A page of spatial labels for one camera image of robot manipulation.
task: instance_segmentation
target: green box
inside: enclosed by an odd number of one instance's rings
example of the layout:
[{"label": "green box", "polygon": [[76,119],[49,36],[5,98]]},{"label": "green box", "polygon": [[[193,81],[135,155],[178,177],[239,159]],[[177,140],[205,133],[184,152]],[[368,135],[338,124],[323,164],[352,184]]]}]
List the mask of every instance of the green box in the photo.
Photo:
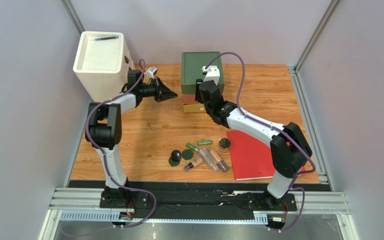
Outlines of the green box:
[{"label": "green box", "polygon": [[[220,55],[219,51],[182,52],[181,54],[181,93],[195,94],[197,79],[204,79],[202,68]],[[220,71],[218,88],[223,93],[225,79],[223,78],[222,59],[219,57],[211,65],[217,66]]]}]

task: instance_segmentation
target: yellow box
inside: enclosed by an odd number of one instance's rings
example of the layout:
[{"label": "yellow box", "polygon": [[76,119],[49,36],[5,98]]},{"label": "yellow box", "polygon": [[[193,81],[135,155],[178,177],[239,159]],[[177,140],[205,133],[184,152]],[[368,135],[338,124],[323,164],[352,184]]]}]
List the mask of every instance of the yellow box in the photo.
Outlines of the yellow box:
[{"label": "yellow box", "polygon": [[206,109],[204,104],[184,104],[183,112],[185,113],[205,113]]}]

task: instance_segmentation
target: clear bottle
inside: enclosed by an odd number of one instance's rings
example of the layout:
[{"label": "clear bottle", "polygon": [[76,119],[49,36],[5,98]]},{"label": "clear bottle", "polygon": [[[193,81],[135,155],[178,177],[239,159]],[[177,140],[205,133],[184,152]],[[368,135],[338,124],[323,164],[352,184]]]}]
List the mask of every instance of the clear bottle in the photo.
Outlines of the clear bottle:
[{"label": "clear bottle", "polygon": [[219,167],[217,166],[217,161],[211,155],[211,153],[207,150],[207,148],[203,147],[198,151],[199,156],[201,156],[202,160],[208,165],[208,167],[213,171],[217,172]]}]

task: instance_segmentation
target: red notebook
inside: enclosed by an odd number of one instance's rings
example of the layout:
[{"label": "red notebook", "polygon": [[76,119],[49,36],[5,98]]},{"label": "red notebook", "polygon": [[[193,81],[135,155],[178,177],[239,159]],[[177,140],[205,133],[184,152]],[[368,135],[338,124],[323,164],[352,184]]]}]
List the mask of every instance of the red notebook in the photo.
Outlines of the red notebook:
[{"label": "red notebook", "polygon": [[232,143],[230,158],[235,180],[268,179],[274,176],[270,147],[242,131],[228,131],[227,138]]}]

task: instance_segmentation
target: white foam box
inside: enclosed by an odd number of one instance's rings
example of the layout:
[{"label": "white foam box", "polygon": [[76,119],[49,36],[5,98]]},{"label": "white foam box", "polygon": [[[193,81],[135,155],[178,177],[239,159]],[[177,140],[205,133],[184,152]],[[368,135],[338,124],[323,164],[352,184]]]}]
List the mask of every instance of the white foam box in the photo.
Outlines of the white foam box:
[{"label": "white foam box", "polygon": [[[117,37],[115,39],[96,40]],[[135,69],[126,39],[120,32],[84,31],[73,71],[95,102],[120,94],[129,70]]]}]

